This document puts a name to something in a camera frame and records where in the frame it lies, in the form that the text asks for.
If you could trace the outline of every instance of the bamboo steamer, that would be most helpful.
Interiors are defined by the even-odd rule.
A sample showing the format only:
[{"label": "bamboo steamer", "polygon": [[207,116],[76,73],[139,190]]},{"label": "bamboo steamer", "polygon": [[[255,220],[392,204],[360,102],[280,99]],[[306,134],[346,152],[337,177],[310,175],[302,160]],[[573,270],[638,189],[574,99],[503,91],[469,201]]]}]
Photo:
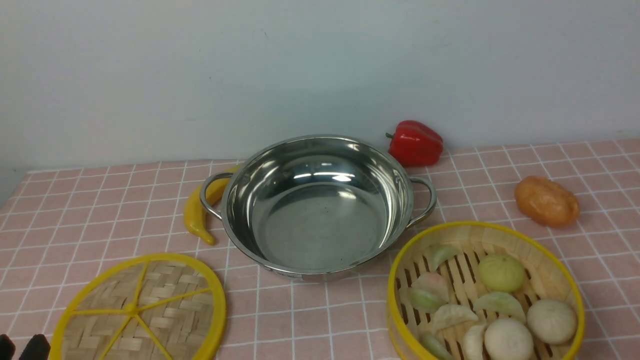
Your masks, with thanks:
[{"label": "bamboo steamer", "polygon": [[[534,337],[532,360],[573,359],[584,336],[584,306],[576,282],[566,267],[545,247],[507,227],[483,222],[451,222],[431,227],[414,236],[397,255],[391,268],[387,291],[389,333],[403,360],[436,360],[418,342],[418,334],[427,331],[430,317],[412,308],[407,289],[420,274],[428,271],[427,249],[437,243],[460,250],[454,258],[440,265],[437,272],[449,282],[450,304],[473,309],[472,303],[488,293],[479,280],[478,263],[487,254],[506,253],[523,264],[527,278],[512,295],[520,301],[525,313],[539,299],[556,299],[577,314],[578,327],[573,339],[561,346],[547,345]],[[476,311],[480,321],[491,322],[497,313]],[[436,337],[455,359],[464,359],[462,339],[474,322],[443,329]]]},{"label": "bamboo steamer", "polygon": [[71,301],[51,344],[52,360],[204,360],[226,321],[220,281],[180,254],[134,258],[104,272]]}]

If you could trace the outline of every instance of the yellow banana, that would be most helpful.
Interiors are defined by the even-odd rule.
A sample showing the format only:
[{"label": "yellow banana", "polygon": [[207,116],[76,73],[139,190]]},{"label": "yellow banana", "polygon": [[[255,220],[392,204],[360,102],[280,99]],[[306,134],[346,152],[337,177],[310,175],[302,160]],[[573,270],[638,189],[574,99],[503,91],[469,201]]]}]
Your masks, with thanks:
[{"label": "yellow banana", "polygon": [[[236,172],[236,170],[238,170],[240,166],[242,166],[242,164],[238,164],[230,169],[225,170],[224,172]],[[207,188],[207,202],[209,204],[213,205],[216,202],[220,201],[220,199],[222,198],[222,194],[225,192],[225,187],[227,186],[228,182],[229,179],[215,180]],[[202,185],[193,190],[193,193],[191,193],[191,195],[187,199],[187,203],[184,205],[184,227],[186,227],[191,234],[194,234],[195,236],[203,239],[204,242],[208,243],[209,245],[215,245],[216,239],[207,231],[207,211],[200,203],[201,188]]]}]

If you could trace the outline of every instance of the red bell pepper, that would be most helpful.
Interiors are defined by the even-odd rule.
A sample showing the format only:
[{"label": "red bell pepper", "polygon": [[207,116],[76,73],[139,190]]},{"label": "red bell pepper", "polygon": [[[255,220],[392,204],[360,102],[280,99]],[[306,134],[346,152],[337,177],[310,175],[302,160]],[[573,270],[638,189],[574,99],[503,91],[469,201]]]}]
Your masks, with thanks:
[{"label": "red bell pepper", "polygon": [[442,137],[415,120],[405,120],[396,127],[389,154],[404,167],[425,167],[438,162],[444,150]]}]

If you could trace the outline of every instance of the yellow plastic spokes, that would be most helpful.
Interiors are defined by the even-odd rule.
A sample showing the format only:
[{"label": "yellow plastic spokes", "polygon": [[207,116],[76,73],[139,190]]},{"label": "yellow plastic spokes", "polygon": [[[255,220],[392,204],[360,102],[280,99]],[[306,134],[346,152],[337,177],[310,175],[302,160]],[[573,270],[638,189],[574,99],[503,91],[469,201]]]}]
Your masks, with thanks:
[{"label": "yellow plastic spokes", "polygon": [[136,293],[133,295],[133,304],[138,305],[138,299],[140,298],[140,292],[142,291],[142,283],[145,282],[145,275],[147,274],[147,268],[149,267],[149,261],[145,261],[145,265],[140,272],[140,278],[136,285]]},{"label": "yellow plastic spokes", "polygon": [[111,350],[111,347],[113,346],[113,344],[115,344],[116,340],[120,336],[120,333],[124,330],[125,327],[127,327],[127,324],[131,321],[131,319],[132,317],[128,316],[127,319],[124,320],[124,322],[122,323],[118,331],[116,331],[116,333],[111,337],[111,340],[109,340],[107,347],[104,348],[102,355],[100,355],[100,360],[103,360],[107,356],[107,354],[109,353],[109,350]]},{"label": "yellow plastic spokes", "polygon": [[139,308],[139,311],[149,310],[152,307],[156,307],[156,306],[159,306],[159,305],[162,305],[162,304],[166,304],[167,302],[171,302],[171,301],[174,301],[174,300],[177,300],[177,299],[182,299],[183,297],[190,297],[190,296],[193,296],[193,295],[198,295],[198,294],[201,294],[201,293],[205,293],[207,291],[211,291],[211,288],[200,289],[200,290],[192,291],[190,293],[184,293],[184,294],[181,294],[181,295],[168,297],[168,298],[166,298],[164,300],[160,300],[159,302],[155,302],[153,304],[145,305],[145,306]]},{"label": "yellow plastic spokes", "polygon": [[173,358],[171,357],[171,355],[169,354],[169,352],[164,348],[164,346],[162,346],[162,343],[160,343],[160,340],[158,340],[158,338],[156,337],[156,335],[154,335],[154,333],[151,331],[151,329],[149,329],[149,327],[145,324],[145,322],[142,320],[142,318],[136,314],[136,320],[140,323],[140,325],[143,327],[143,329],[147,332],[147,334],[149,334],[149,336],[151,337],[151,340],[154,341],[154,343],[156,343],[156,346],[160,349],[160,351],[164,354],[164,356],[167,358],[167,360],[173,360]]},{"label": "yellow plastic spokes", "polygon": [[92,310],[75,310],[71,313],[74,315],[103,315],[103,314],[127,314],[128,311],[123,309],[92,309]]}]

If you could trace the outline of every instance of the white wall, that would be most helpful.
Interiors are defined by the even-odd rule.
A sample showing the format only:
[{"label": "white wall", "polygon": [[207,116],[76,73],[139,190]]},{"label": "white wall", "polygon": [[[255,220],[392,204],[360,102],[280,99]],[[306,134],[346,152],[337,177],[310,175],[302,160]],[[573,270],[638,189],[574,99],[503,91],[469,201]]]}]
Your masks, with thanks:
[{"label": "white wall", "polygon": [[404,119],[640,134],[638,0],[4,0],[0,165],[238,158]]}]

